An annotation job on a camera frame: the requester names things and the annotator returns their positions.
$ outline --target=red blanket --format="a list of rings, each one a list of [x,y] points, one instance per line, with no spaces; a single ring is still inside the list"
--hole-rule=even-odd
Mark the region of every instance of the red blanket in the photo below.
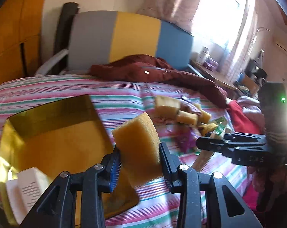
[[[107,65],[92,65],[90,75],[107,81],[161,82],[199,91],[208,100],[225,109],[226,92],[213,81],[178,71],[164,59],[149,55],[130,55]]]
[[[248,134],[263,134],[259,126],[250,121],[243,113],[242,107],[239,106],[236,100],[228,104],[227,111],[229,112],[234,130],[240,133]]]

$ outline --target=striped bedspread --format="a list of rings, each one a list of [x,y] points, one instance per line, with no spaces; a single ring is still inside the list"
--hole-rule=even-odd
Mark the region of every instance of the striped bedspread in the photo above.
[[[226,110],[216,108],[204,96],[182,87],[160,83],[106,82],[90,76],[63,75],[38,78],[24,78],[0,85],[0,138],[2,126],[7,117],[29,108],[67,97],[89,94],[98,114],[113,142],[111,130],[124,121],[146,111],[171,153],[178,155],[184,164],[192,165],[195,152],[183,154],[174,142],[173,121],[160,118],[154,113],[154,96],[187,96],[200,103],[202,108],[212,114],[212,119],[224,116],[231,125]],[[231,164],[231,160],[214,154],[204,173],[222,172],[237,191],[243,195],[249,182],[246,168]],[[115,227],[172,227],[176,223],[179,194],[170,194],[163,179],[155,180],[137,189],[140,202],[134,208],[106,221],[107,226]],[[202,203],[205,196],[201,194]],[[202,208],[206,217],[205,204]]]

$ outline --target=sponge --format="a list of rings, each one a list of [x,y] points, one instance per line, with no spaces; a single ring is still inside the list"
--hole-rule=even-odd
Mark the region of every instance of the sponge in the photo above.
[[[162,176],[156,129],[147,113],[112,130],[121,162],[132,187],[143,186]]]
[[[206,136],[208,132],[213,132],[217,127],[215,123],[203,124],[201,123],[197,128],[200,130],[202,136]]]
[[[176,117],[176,121],[185,124],[197,125],[198,115],[179,111]]]
[[[198,122],[208,124],[212,115],[210,113],[202,110],[202,106],[200,104],[193,104],[193,105],[196,106],[196,108],[198,108],[202,112],[202,115],[199,116],[199,118],[198,118]]]
[[[159,116],[175,119],[180,110],[180,100],[166,96],[155,97],[155,111]]]

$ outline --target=dark red blanket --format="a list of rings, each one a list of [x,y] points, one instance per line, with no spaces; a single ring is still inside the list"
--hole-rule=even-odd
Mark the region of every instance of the dark red blanket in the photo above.
[[[226,92],[213,81],[178,71],[164,59],[149,55],[130,55],[107,65],[92,65],[89,75],[107,81],[161,82],[199,91],[208,100],[225,109]]]

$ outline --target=gold tray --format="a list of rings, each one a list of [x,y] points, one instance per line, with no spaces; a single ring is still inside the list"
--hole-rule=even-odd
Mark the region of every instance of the gold tray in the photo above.
[[[44,104],[9,117],[0,141],[0,194],[11,225],[17,225],[5,183],[16,173],[37,167],[52,182],[60,172],[85,171],[113,152],[109,137],[88,95]],[[103,194],[105,218],[139,202],[123,169],[112,194]],[[80,224],[81,193],[77,195],[75,225]]]

